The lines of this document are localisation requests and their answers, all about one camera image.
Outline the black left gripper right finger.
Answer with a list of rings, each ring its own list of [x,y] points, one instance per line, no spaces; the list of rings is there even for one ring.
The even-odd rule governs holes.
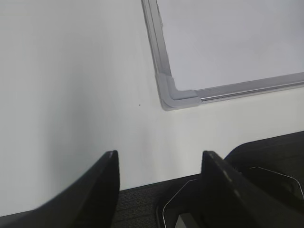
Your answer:
[[[247,180],[213,151],[201,165],[201,217],[209,228],[302,228],[304,215]]]

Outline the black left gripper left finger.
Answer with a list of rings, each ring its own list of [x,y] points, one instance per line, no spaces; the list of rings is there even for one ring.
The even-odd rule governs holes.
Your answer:
[[[53,199],[27,212],[2,216],[2,228],[109,228],[119,196],[119,156],[106,152]]]

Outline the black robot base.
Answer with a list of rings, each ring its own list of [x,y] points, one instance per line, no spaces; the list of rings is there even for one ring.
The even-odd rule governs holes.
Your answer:
[[[242,144],[225,158],[247,180],[304,214],[304,136],[278,136]],[[208,228],[201,217],[201,173],[178,179],[156,205],[159,228]]]

